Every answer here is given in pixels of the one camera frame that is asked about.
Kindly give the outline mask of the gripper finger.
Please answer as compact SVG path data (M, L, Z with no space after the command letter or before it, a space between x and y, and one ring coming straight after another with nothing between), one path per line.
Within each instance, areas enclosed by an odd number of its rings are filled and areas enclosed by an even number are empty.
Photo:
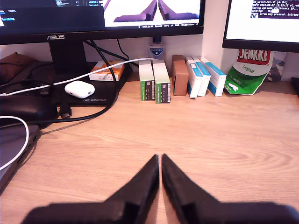
M201 224L199 209L206 205L220 204L220 201L193 182L167 154L162 155L162 182L182 224Z
M138 173L106 201L121 203L121 216L113 224L144 224L159 189L159 162L155 154Z

